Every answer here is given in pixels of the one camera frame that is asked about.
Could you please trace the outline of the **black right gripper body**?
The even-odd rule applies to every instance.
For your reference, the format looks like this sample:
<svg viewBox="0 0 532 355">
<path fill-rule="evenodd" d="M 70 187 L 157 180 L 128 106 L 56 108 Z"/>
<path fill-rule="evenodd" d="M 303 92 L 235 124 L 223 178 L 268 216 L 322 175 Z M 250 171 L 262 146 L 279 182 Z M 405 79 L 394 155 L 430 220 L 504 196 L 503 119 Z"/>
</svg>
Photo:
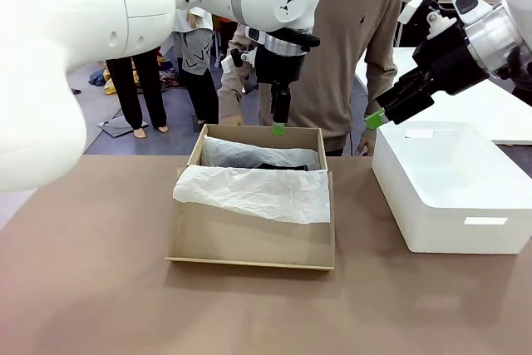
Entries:
<svg viewBox="0 0 532 355">
<path fill-rule="evenodd" d="M 416 48 L 413 59 L 424 75 L 424 92 L 433 95 L 444 91 L 454 96 L 489 77 L 471 55 L 469 44 L 463 24 L 455 22 Z"/>
</svg>

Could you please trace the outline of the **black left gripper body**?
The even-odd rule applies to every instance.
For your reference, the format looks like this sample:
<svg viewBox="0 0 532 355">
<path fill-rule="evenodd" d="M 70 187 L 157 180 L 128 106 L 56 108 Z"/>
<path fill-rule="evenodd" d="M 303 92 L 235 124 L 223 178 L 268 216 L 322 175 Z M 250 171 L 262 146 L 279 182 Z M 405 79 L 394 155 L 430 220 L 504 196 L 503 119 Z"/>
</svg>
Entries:
<svg viewBox="0 0 532 355">
<path fill-rule="evenodd" d="M 257 82 L 291 84 L 299 79 L 303 62 L 304 55 L 283 56 L 258 46 L 254 63 Z"/>
</svg>

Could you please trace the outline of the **person's left hand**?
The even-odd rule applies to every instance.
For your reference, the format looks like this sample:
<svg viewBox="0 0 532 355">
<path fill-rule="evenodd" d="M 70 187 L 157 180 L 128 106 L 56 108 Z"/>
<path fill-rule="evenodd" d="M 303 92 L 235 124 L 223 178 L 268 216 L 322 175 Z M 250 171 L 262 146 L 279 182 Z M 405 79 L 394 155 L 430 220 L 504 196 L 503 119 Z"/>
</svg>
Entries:
<svg viewBox="0 0 532 355">
<path fill-rule="evenodd" d="M 366 129 L 362 134 L 355 150 L 356 155 L 373 156 L 376 144 L 377 132 Z"/>
</svg>

